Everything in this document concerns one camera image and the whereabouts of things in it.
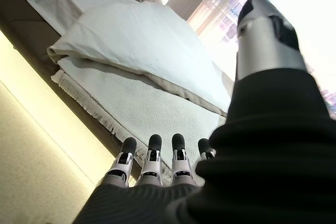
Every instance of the window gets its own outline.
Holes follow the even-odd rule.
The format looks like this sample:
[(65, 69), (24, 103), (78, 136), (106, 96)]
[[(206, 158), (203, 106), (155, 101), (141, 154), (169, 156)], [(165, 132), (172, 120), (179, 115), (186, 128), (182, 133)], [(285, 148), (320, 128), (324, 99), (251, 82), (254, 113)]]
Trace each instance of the window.
[[(212, 60), (235, 79), (237, 22), (247, 0), (203, 0), (188, 20), (208, 47)], [(300, 50), (336, 119), (336, 7), (334, 0), (270, 0), (293, 24)]]

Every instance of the bed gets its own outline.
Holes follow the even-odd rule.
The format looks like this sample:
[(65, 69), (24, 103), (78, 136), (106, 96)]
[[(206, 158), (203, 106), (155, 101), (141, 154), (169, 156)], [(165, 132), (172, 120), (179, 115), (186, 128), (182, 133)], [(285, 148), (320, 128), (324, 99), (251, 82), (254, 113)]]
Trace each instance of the bed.
[[(167, 61), (167, 58), (170, 58), (167, 56), (158, 57), (156, 60), (159, 63), (155, 68), (149, 70), (148, 67), (152, 64), (153, 59), (146, 61), (145, 56), (150, 54), (153, 50), (152, 47), (142, 46), (139, 48), (136, 43), (130, 43), (130, 46), (124, 47), (124, 50), (115, 52), (116, 48), (123, 48), (118, 45), (123, 41), (127, 42), (125, 38), (118, 41), (118, 38), (122, 37), (120, 31), (129, 29), (129, 35), (134, 26), (140, 23), (144, 24), (142, 27), (139, 25), (138, 31), (150, 30), (148, 24), (147, 27), (145, 26), (144, 20), (151, 11), (153, 11), (153, 16), (147, 18), (149, 24), (153, 22), (153, 17), (157, 17), (157, 26), (166, 23), (165, 20), (171, 18), (172, 23), (163, 26), (163, 30), (169, 31), (170, 27), (175, 26), (167, 38), (160, 33), (158, 33), (158, 37), (164, 37), (162, 40), (148, 38), (153, 42), (153, 47), (158, 46), (156, 51), (160, 51), (164, 42), (170, 39), (172, 41), (169, 48), (176, 48), (173, 55), (178, 54), (181, 50), (187, 54), (191, 50), (190, 47), (202, 50), (201, 47), (198, 47), (196, 39), (192, 40), (194, 44), (190, 47), (175, 46), (179, 40), (183, 40), (183, 37), (177, 39), (178, 35), (175, 35), (175, 30), (183, 33), (185, 28), (179, 30), (179, 25), (175, 24), (180, 21), (162, 5), (152, 3), (157, 0), (144, 2), (141, 6), (134, 0), (1, 1), (4, 2), (0, 7), (0, 28), (3, 33), (97, 138), (114, 155), (118, 153), (119, 146), (126, 137), (133, 136), (137, 139), (136, 162), (134, 162), (133, 169), (135, 177), (140, 173), (140, 167), (146, 155), (146, 144), (151, 134), (157, 133), (163, 137), (163, 150), (165, 151), (162, 152), (164, 161), (162, 173), (163, 178), (169, 181), (171, 176), (170, 138), (173, 133), (179, 132), (186, 137), (186, 150), (190, 155), (191, 162), (194, 163), (198, 157), (198, 151), (195, 150), (197, 141), (200, 138), (209, 137), (212, 130), (225, 122), (225, 106), (228, 106), (229, 103), (228, 96), (220, 92), (215, 95), (215, 97), (222, 96), (225, 102), (217, 101), (212, 95), (204, 99), (203, 95), (207, 96), (209, 92), (194, 91), (193, 88), (197, 89), (198, 85), (193, 81), (184, 80), (185, 76), (194, 75), (193, 80), (206, 82), (206, 77), (199, 77), (194, 73), (195, 71), (187, 69), (175, 71), (174, 69), (179, 68), (182, 64), (180, 62), (171, 66), (170, 72), (168, 71), (164, 77), (160, 76), (161, 72), (155, 72), (158, 71), (157, 69), (162, 71), (162, 65), (173, 65), (171, 61)], [(118, 41), (119, 44), (116, 43), (107, 51), (103, 51), (101, 48), (104, 48), (102, 41), (105, 38), (103, 36), (105, 31), (101, 29), (101, 26), (99, 27), (99, 21), (107, 20), (111, 15), (114, 15), (115, 19), (121, 20), (127, 17), (125, 13), (129, 13), (130, 17), (126, 18), (126, 22), (123, 24), (130, 23), (130, 25), (126, 28), (125, 26), (120, 27), (118, 33), (111, 33), (111, 30), (108, 30), (105, 35), (109, 36), (109, 41), (111, 41), (112, 35), (118, 34), (113, 37), (112, 41)], [(132, 23), (132, 20), (135, 19), (134, 13), (137, 13), (137, 17), (142, 18)], [(97, 15), (100, 18), (92, 22), (92, 16)], [(91, 22), (92, 26), (88, 28), (86, 22)], [(118, 22), (113, 23), (114, 28), (117, 26)], [(90, 37), (91, 33), (99, 34), (101, 37), (95, 40), (97, 36)], [(76, 38), (82, 34), (90, 37), (91, 40), (81, 44), (81, 41), (77, 41)], [(189, 37), (189, 35), (190, 32), (187, 30), (186, 36)], [(140, 39), (134, 36), (131, 41), (137, 40)], [(99, 44), (99, 46), (90, 47), (91, 44)], [(120, 63), (127, 61), (126, 56), (129, 51), (138, 53), (142, 50), (141, 57), (134, 57), (134, 54), (131, 54), (128, 65)], [(115, 57), (107, 61), (106, 55), (115, 55)], [(197, 69), (200, 63), (196, 55), (195, 59), (194, 65), (190, 60), (187, 65)], [(137, 62), (136, 66), (130, 67), (130, 64), (132, 65), (134, 62)], [(216, 85), (210, 83), (209, 86), (213, 86), (214, 93), (217, 92)]]

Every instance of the fringe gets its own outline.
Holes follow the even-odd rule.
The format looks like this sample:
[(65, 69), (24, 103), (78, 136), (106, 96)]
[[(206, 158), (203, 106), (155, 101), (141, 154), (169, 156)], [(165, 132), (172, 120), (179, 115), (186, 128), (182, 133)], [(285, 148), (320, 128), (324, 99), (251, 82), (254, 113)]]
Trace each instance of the fringe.
[[(142, 167), (147, 156), (147, 146), (136, 136), (125, 129), (115, 118), (104, 110), (94, 98), (76, 83), (62, 69), (51, 76), (53, 82), (57, 83), (69, 96), (76, 100), (91, 116), (99, 121), (117, 139), (123, 142), (127, 137), (133, 137), (137, 141), (134, 159)], [(162, 179), (164, 184), (169, 184), (172, 176), (171, 169), (162, 162)]]

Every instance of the sheer curtain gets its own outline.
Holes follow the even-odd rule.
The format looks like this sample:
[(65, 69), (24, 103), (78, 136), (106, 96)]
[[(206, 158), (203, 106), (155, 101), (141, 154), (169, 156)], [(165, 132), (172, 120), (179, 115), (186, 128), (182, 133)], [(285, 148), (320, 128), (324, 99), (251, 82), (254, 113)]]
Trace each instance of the sheer curtain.
[(203, 0), (188, 22), (211, 51), (212, 60), (235, 78), (237, 21), (247, 0)]
[[(188, 20), (212, 60), (235, 79), (237, 20), (246, 0), (203, 0)], [(294, 25), (300, 50), (336, 119), (335, 0), (270, 0)]]

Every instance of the robotic finger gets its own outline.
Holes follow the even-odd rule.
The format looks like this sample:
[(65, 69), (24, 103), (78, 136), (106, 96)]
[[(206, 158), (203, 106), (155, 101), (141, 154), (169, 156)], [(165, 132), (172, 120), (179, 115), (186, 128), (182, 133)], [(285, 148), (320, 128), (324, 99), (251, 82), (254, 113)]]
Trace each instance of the robotic finger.
[(122, 144), (121, 151), (113, 165), (100, 181), (101, 184), (112, 184), (119, 187), (128, 187), (128, 180), (131, 175), (133, 157), (136, 149), (136, 140), (127, 138)]
[(161, 180), (161, 144), (159, 135), (152, 135), (148, 143), (148, 152), (136, 186), (162, 186)]

